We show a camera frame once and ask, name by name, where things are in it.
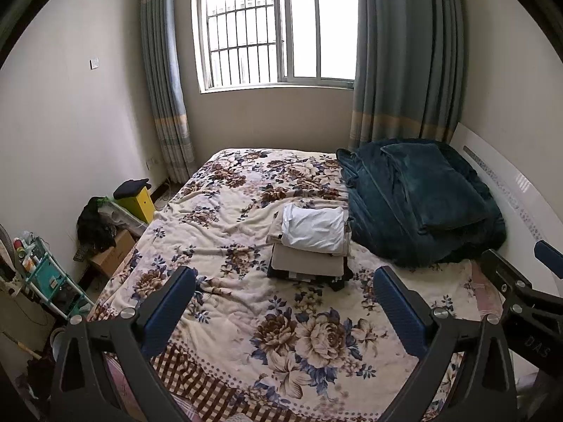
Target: white headboard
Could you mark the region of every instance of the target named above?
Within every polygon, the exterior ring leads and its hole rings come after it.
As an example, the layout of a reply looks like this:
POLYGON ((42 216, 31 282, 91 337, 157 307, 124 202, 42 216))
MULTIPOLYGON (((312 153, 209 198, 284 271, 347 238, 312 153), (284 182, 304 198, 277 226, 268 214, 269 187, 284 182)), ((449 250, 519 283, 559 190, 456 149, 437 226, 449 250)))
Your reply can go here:
MULTIPOLYGON (((545 239, 563 251, 563 224, 520 171, 487 142, 458 124, 451 140, 454 147, 487 184, 505 218, 507 239, 500 255, 526 276, 534 289, 563 296, 563 281, 534 257, 534 245, 545 239)), ((516 378, 537 370, 513 354, 516 378)))

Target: folded clothes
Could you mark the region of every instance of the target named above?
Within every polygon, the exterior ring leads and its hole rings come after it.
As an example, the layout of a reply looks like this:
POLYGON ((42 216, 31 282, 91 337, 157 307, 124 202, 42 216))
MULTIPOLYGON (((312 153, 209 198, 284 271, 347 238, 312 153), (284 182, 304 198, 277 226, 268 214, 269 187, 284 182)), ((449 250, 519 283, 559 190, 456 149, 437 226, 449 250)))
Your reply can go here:
POLYGON ((282 216, 283 214, 279 211, 274 213, 274 220, 272 220, 272 225, 268 229, 268 234, 266 235, 267 244, 275 244, 282 242, 282 216))
POLYGON ((283 208, 281 243, 304 251, 343 255, 344 209, 305 209, 293 203, 283 208))
POLYGON ((115 189, 115 192, 113 192, 113 197, 116 200, 120 200, 121 198, 136 197, 145 187, 147 189, 150 189, 151 187, 148 183, 148 178, 126 180, 123 184, 117 187, 117 189, 115 189))
POLYGON ((344 257, 341 255, 308 252, 274 244, 271 265, 274 269, 312 276, 342 276, 344 257))

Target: stack of folded clothes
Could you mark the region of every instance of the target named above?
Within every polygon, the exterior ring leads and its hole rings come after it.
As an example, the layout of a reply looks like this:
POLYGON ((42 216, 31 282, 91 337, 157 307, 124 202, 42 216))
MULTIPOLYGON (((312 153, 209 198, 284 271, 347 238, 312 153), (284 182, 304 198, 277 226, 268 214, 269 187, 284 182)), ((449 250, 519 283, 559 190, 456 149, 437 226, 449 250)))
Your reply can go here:
POLYGON ((347 265, 350 235, 347 211, 341 207, 286 205, 281 214, 274 215, 266 238, 274 245, 268 276, 327 282, 340 290, 353 275, 347 265))

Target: electrical outlet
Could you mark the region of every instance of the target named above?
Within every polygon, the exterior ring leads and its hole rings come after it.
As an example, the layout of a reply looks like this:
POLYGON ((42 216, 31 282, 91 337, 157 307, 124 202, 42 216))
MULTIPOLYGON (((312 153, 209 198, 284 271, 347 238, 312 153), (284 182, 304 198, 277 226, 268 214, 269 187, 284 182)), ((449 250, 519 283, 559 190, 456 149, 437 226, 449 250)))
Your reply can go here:
POLYGON ((145 161, 147 170, 151 170, 154 165, 158 165, 158 159, 156 157, 151 157, 145 161))

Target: cardboard box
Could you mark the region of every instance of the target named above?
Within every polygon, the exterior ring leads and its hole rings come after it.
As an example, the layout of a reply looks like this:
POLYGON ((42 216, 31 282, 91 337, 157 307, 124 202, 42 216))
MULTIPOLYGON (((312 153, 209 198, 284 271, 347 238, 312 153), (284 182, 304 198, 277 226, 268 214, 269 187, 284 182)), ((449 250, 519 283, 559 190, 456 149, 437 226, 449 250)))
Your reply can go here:
POLYGON ((115 247, 94 255, 90 263, 104 275, 112 277, 134 245, 135 241, 129 231, 120 230, 115 237, 115 247))

